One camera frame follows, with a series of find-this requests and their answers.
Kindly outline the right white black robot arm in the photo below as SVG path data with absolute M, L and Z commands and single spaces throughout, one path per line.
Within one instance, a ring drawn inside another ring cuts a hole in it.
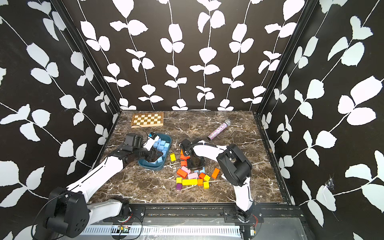
M 250 213 L 254 205 L 250 186 L 252 164 L 236 144 L 219 146 L 203 140 L 192 142 L 185 139 L 180 147 L 186 156 L 217 162 L 225 179 L 234 186 L 237 210 L 244 214 Z

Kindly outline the dark teal plastic tray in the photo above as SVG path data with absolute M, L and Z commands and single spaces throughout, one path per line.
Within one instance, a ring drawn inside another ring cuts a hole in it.
M 171 148 L 171 143 L 172 143 L 172 138 L 169 135 L 164 135 L 164 134 L 157 134 L 161 140 L 166 140 L 167 142 L 170 142 L 170 148 Z M 151 148 L 151 150 L 148 152 L 149 155 L 147 157 L 140 157 L 138 160 L 138 163 L 141 167 L 153 171 L 160 171 L 163 169 L 165 165 L 166 159 L 162 163 L 156 163 L 156 160 L 161 157 L 163 154 L 159 151 L 157 151 L 154 147 Z

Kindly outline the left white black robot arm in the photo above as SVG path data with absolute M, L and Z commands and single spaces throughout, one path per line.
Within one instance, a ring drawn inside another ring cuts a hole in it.
M 156 147 L 160 141 L 160 135 L 153 132 L 147 135 L 145 142 L 140 135 L 127 134 L 124 143 L 87 175 L 65 188 L 57 187 L 50 193 L 43 207 L 45 212 L 42 226 L 62 236 L 75 238 L 89 225 L 105 219 L 115 218 L 121 225 L 127 223 L 133 217 L 129 202 L 112 199 L 89 204 L 89 200 L 131 162 L 161 159 L 165 152 Z

